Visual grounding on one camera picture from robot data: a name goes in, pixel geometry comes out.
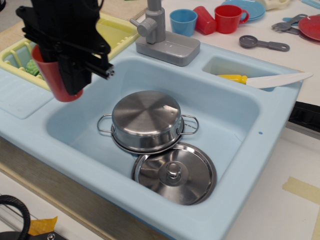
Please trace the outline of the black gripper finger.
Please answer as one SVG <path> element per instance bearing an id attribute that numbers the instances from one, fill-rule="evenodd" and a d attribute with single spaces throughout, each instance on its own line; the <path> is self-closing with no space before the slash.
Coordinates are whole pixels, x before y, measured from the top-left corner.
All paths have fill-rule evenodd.
<path id="1" fill-rule="evenodd" d="M 58 61 L 58 49 L 59 44 L 54 44 L 52 46 L 39 46 L 40 54 L 45 63 L 53 63 Z"/>
<path id="2" fill-rule="evenodd" d="M 64 87 L 69 95 L 77 95 L 91 83 L 92 73 L 86 69 L 85 62 L 82 59 L 60 54 L 57 60 Z"/>

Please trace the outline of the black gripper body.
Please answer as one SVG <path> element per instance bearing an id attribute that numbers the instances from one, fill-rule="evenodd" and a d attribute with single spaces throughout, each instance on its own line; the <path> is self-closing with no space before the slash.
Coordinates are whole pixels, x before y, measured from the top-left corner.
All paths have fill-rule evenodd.
<path id="1" fill-rule="evenodd" d="M 57 57 L 65 54 L 84 61 L 91 73 L 108 79 L 114 75 L 109 62 L 110 45 L 98 33 L 102 0 L 33 0 L 19 6 L 25 37 L 40 46 L 59 44 Z"/>

